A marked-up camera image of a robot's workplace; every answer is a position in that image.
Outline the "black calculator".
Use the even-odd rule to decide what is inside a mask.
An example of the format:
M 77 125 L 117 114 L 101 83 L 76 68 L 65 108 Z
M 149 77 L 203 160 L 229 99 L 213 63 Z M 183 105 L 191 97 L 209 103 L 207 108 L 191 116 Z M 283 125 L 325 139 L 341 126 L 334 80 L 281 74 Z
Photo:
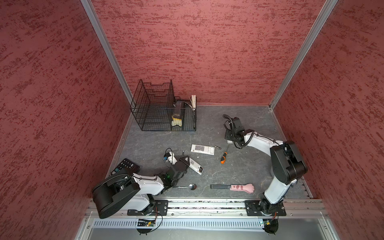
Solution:
M 133 173 L 138 173 L 140 170 L 139 165 L 137 165 L 136 163 L 132 162 L 131 160 L 125 158 L 111 171 L 110 175 L 114 175 L 117 172 L 119 172 L 120 170 L 123 170 L 125 168 L 130 169 L 130 171 Z

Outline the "yellow black item in rack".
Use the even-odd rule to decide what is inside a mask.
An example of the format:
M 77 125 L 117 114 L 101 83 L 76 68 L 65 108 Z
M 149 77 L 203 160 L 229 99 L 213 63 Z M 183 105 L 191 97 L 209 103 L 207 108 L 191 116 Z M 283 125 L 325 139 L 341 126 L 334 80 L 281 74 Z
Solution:
M 182 101 L 177 101 L 174 105 L 172 113 L 171 127 L 182 127 L 183 126 L 183 117 L 185 112 L 185 103 Z

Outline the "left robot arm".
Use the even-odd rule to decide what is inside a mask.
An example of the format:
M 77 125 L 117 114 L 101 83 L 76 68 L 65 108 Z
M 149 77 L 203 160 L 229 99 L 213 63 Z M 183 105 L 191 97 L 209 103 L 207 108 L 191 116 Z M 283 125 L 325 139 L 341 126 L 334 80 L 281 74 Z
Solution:
M 153 177 L 138 175 L 129 168 L 119 170 L 92 190 L 99 218 L 109 218 L 121 209 L 151 213 L 156 206 L 154 196 L 174 188 L 190 164 L 190 158 L 185 156 L 171 164 L 165 174 Z

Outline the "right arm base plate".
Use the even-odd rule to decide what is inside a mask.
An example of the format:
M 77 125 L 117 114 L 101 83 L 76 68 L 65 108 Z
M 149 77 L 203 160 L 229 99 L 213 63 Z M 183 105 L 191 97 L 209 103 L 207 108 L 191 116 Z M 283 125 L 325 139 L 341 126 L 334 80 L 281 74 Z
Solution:
M 285 217 L 287 215 L 283 201 L 271 204 L 266 199 L 247 200 L 245 209 L 249 217 Z

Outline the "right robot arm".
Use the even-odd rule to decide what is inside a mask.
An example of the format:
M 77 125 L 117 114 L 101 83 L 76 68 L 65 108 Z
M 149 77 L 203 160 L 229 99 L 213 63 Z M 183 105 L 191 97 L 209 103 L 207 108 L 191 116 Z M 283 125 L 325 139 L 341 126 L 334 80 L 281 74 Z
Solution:
M 278 141 L 246 130 L 237 117 L 223 115 L 223 118 L 226 119 L 225 140 L 228 144 L 237 149 L 252 147 L 271 157 L 273 180 L 263 192 L 256 209 L 264 216 L 276 214 L 282 209 L 284 196 L 290 187 L 308 172 L 299 148 L 292 141 Z

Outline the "orange black screwdriver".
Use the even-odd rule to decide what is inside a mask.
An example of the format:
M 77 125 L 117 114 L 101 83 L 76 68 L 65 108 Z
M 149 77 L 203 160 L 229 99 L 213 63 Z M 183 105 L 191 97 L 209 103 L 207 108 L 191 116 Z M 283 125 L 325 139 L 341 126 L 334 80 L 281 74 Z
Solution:
M 220 163 L 221 163 L 221 164 L 224 164 L 224 163 L 226 162 L 227 154 L 228 154 L 228 150 L 229 150 L 230 146 L 231 146 L 231 145 L 228 145 L 227 148 L 226 148 L 226 150 L 224 151 L 224 153 L 223 153 L 223 155 L 222 155 L 222 157 L 221 157 L 221 159 L 220 159 Z

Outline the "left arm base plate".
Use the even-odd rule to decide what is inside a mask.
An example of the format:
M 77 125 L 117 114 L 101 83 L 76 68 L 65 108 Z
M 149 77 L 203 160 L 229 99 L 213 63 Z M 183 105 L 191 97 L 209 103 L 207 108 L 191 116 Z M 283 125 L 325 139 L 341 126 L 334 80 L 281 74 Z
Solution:
M 127 215 L 128 216 L 166 216 L 168 212 L 168 200 L 155 200 L 154 202 L 150 203 L 144 210 L 137 211 L 137 210 L 128 210 Z

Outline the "long white remote control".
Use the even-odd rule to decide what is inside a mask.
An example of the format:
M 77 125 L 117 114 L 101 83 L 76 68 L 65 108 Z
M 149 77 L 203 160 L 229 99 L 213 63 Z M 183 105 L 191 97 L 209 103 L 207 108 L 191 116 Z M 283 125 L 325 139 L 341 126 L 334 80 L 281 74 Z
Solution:
M 215 154 L 215 148 L 209 147 L 209 146 L 192 144 L 191 152 L 213 156 Z

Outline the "wooden sticks in rack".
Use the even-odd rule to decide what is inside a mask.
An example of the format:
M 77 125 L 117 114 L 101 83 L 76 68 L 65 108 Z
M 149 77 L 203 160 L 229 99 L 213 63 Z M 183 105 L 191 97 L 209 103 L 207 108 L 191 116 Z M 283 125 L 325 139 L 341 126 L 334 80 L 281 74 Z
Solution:
M 193 110 L 195 110 L 196 107 L 197 107 L 197 98 L 196 98 L 196 95 L 191 95 L 191 104 L 192 104 L 192 108 L 193 108 Z

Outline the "pink cat paw tool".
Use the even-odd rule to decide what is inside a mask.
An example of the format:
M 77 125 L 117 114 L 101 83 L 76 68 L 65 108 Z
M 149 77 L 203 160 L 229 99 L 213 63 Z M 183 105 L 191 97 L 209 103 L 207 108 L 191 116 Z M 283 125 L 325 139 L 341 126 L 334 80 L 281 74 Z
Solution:
M 246 185 L 210 185 L 211 189 L 214 190 L 230 190 L 235 192 L 245 192 L 247 194 L 252 194 L 255 191 L 253 184 Z

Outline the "metal spoon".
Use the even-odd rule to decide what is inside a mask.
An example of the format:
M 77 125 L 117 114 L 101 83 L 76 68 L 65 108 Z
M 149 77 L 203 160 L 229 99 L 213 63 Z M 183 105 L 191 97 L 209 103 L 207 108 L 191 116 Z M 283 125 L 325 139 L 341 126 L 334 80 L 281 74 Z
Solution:
M 176 186 L 178 189 L 188 189 L 194 191 L 197 188 L 196 184 L 189 184 L 188 186 Z

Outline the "small white AC remote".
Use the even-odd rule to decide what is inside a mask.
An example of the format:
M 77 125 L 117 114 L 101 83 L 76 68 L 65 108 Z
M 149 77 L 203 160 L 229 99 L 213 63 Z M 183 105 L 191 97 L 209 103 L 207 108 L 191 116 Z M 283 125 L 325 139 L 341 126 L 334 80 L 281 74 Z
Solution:
M 192 158 L 189 157 L 188 159 L 189 159 L 189 168 L 191 168 L 197 174 L 202 175 L 204 168 L 199 163 L 194 161 Z

